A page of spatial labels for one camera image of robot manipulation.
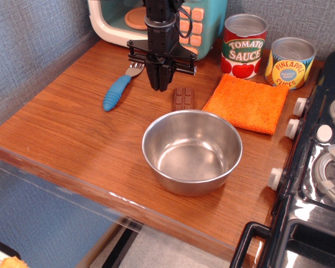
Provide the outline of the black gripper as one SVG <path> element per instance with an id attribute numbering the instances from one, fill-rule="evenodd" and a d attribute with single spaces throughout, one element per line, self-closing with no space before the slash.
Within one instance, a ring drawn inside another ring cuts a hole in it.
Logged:
<path id="1" fill-rule="evenodd" d="M 190 75 L 196 73 L 197 54 L 180 44 L 179 39 L 182 33 L 179 29 L 179 22 L 178 15 L 173 15 L 169 20 L 162 22 L 144 17 L 147 39 L 127 41 L 127 46 L 130 48 L 130 60 L 142 63 L 149 56 L 157 60 L 158 64 L 145 62 L 150 85 L 154 90 L 166 91 L 175 70 Z"/>

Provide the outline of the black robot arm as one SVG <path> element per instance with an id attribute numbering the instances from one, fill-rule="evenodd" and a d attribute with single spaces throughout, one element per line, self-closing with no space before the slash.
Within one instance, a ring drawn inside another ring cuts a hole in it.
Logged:
<path id="1" fill-rule="evenodd" d="M 187 15 L 182 8 L 184 1 L 143 1 L 146 8 L 144 22 L 147 26 L 146 40 L 129 40 L 129 59 L 143 63 L 151 87 L 155 91 L 165 91 L 172 82 L 176 71 L 194 75 L 197 54 L 184 48 L 180 38 L 191 35 L 180 30 L 180 13 Z"/>

